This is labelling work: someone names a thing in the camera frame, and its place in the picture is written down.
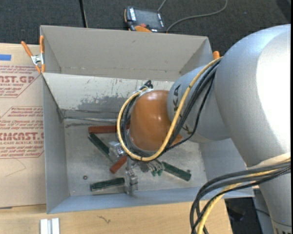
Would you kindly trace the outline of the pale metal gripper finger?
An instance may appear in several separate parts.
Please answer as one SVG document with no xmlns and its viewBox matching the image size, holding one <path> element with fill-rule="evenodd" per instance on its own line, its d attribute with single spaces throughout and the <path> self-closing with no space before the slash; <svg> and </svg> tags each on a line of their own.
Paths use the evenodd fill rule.
<svg viewBox="0 0 293 234">
<path fill-rule="evenodd" d="M 125 151 L 123 150 L 119 142 L 111 141 L 109 142 L 108 146 L 109 146 L 109 156 L 111 158 L 120 158 L 125 155 Z"/>
<path fill-rule="evenodd" d="M 125 171 L 124 189 L 128 195 L 131 195 L 138 190 L 138 177 L 132 170 Z"/>
</svg>

